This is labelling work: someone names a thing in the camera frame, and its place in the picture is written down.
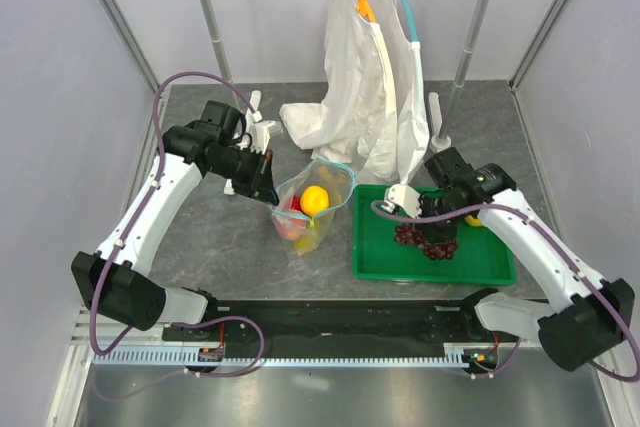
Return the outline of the red apple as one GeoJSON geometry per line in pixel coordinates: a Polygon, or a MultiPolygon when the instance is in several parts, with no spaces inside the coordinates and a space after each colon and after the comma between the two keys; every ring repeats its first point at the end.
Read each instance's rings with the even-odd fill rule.
{"type": "Polygon", "coordinates": [[[300,203],[300,197],[299,196],[294,195],[292,197],[291,202],[290,202],[290,209],[293,210],[293,211],[297,211],[297,212],[301,212],[302,211],[301,203],[300,203]]]}

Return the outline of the small yellow fruit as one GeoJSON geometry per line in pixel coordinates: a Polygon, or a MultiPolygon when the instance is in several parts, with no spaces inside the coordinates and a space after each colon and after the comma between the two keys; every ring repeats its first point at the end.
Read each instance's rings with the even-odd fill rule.
{"type": "Polygon", "coordinates": [[[474,227],[474,228],[479,228],[479,227],[483,226],[482,222],[479,219],[477,219],[476,217],[474,217],[473,215],[467,215],[464,218],[464,220],[469,226],[474,227]]]}

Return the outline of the orange fruit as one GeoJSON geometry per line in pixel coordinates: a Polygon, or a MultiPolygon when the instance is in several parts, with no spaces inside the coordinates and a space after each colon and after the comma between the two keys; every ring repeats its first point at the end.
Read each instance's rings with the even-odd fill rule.
{"type": "Polygon", "coordinates": [[[308,217],[314,217],[330,207],[330,197],[323,187],[310,185],[301,194],[300,203],[302,212],[308,217]]]}

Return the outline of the purple grape bunch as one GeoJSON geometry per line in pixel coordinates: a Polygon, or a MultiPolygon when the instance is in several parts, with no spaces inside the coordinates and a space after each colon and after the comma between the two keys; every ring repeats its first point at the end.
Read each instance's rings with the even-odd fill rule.
{"type": "Polygon", "coordinates": [[[402,246],[416,247],[425,257],[435,261],[452,260],[458,249],[456,235],[428,232],[414,224],[397,225],[394,241],[402,246]]]}

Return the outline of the clear zip top bag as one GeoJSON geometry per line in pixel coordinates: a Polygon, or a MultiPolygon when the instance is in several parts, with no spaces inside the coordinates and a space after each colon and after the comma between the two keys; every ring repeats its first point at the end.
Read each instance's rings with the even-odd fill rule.
{"type": "Polygon", "coordinates": [[[312,160],[297,176],[281,184],[280,203],[271,208],[271,220],[280,237],[304,255],[315,250],[327,235],[338,209],[355,188],[352,169],[323,158],[312,160]]]}

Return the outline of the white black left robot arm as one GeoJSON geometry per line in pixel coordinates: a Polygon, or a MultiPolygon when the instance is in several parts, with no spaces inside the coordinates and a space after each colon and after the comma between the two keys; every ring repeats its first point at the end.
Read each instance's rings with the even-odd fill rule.
{"type": "Polygon", "coordinates": [[[201,117],[162,136],[163,154],[126,214],[93,253],[78,253],[71,271],[88,310],[146,331],[157,323],[184,323],[198,340],[219,329],[209,310],[213,297],[201,290],[166,288],[149,278],[157,249],[179,208],[208,174],[224,178],[234,194],[275,206],[273,152],[277,121],[258,112],[209,101],[201,117]]]}

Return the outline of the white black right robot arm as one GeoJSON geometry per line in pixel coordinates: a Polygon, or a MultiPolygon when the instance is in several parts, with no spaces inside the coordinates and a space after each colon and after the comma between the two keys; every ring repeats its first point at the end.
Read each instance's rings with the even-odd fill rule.
{"type": "Polygon", "coordinates": [[[443,192],[420,219],[426,224],[474,215],[495,234],[535,279],[545,302],[501,293],[481,298],[458,315],[467,339],[505,332],[540,344],[560,368],[572,372],[623,342],[632,353],[635,293],[622,278],[607,280],[551,231],[516,182],[497,164],[474,168],[454,147],[434,154],[425,168],[443,192]]]}

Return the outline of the peach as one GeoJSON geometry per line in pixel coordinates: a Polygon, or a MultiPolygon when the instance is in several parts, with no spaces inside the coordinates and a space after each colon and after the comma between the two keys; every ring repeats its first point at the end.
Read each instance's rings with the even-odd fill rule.
{"type": "Polygon", "coordinates": [[[298,240],[307,228],[307,220],[305,218],[292,215],[276,215],[274,222],[280,236],[288,241],[298,240]]]}

